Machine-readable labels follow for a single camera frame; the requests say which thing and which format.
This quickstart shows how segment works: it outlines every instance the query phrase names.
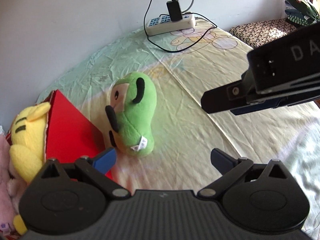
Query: black felt mustache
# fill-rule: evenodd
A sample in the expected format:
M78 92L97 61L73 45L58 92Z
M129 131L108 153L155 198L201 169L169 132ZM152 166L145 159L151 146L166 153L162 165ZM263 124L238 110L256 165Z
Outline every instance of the black felt mustache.
M116 113L112 106L106 106L105 108L107 117L109 119L110 125L115 132L119 132L119 125L116 118Z

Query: black gripper pad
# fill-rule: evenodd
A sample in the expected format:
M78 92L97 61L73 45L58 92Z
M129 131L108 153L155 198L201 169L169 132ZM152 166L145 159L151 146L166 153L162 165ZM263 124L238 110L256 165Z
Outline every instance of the black gripper pad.
M259 235L231 223L218 204L188 191L137 190L111 202L93 225L76 233L46 236L28 231L21 240L310 240L302 231Z

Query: red box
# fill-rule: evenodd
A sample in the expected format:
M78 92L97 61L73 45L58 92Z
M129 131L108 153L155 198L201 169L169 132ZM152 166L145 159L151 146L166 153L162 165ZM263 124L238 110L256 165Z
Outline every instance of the red box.
M46 160L56 158L60 163L73 163L83 155L92 158L106 149L100 130L59 90L52 91L44 102L51 104L46 131ZM111 171L106 176L112 179Z

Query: plush ear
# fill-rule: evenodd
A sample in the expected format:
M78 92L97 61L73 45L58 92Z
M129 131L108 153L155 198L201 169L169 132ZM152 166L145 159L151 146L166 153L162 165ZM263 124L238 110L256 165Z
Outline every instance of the plush ear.
M46 114L47 112L49 112L50 110L50 103L49 102L44 102L41 103L37 106L35 106L30 113L27 116L27 120L29 122L32 122L38 118L40 118L41 116L43 116L44 114Z

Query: plush toy tag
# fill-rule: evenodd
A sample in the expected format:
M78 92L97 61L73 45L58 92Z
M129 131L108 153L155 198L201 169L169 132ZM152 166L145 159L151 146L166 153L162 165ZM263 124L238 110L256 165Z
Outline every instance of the plush toy tag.
M134 150L135 152L138 152L146 148L147 144L148 144L148 139L141 136L140 143L138 145L132 146L131 149Z
M2 231L2 234L4 236L8 236L11 234L11 229L10 229L9 223L1 224L0 230Z

